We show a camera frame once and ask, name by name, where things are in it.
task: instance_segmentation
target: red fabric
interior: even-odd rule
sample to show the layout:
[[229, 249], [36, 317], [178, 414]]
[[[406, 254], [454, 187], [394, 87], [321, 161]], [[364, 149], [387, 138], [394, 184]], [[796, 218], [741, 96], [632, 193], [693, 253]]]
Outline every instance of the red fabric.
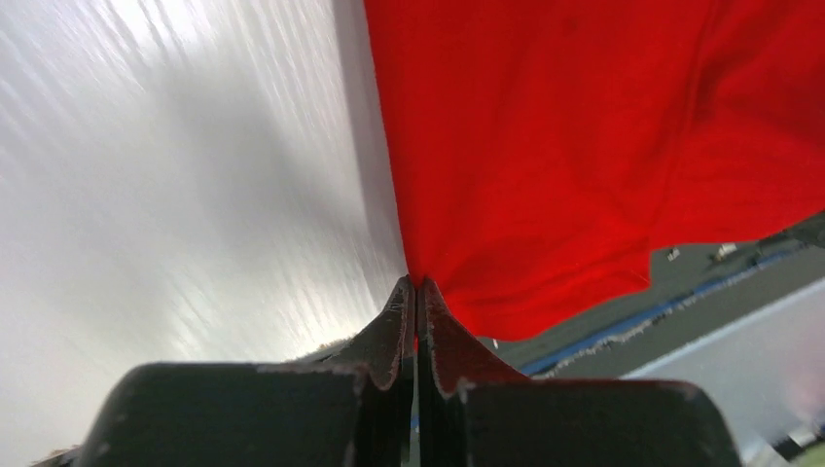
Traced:
[[825, 207], [821, 0], [366, 0], [408, 266], [529, 338]]

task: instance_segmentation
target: red cloth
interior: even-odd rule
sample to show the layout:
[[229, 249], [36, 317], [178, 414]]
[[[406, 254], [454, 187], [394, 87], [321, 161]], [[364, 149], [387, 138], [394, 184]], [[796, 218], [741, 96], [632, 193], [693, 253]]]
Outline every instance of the red cloth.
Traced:
[[473, 333], [825, 207], [821, 0], [366, 0], [408, 266]]

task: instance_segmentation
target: grey surface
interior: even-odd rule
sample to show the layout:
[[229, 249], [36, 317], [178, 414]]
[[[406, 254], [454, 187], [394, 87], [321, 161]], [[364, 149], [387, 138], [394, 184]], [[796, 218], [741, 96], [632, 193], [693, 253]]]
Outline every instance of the grey surface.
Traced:
[[684, 379], [720, 408], [750, 458], [825, 415], [825, 279], [767, 305], [628, 377]]
[[0, 465], [154, 360], [281, 361], [406, 272], [363, 7], [0, 10]]
[[620, 377], [825, 277], [825, 250], [809, 248], [672, 313], [624, 344], [560, 369], [555, 377]]

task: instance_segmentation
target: black plastic part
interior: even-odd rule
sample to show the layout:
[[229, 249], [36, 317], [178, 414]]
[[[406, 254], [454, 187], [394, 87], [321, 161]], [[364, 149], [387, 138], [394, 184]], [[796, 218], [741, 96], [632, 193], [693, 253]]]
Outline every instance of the black plastic part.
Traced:
[[416, 326], [426, 467], [740, 465], [695, 386], [534, 381], [470, 335], [435, 283], [416, 295], [407, 278], [323, 362], [133, 370], [72, 465], [398, 466], [409, 447]]
[[397, 466], [413, 400], [413, 288], [316, 364], [154, 364], [110, 394], [77, 466]]
[[676, 381], [533, 381], [418, 291], [424, 466], [741, 465], [713, 403]]

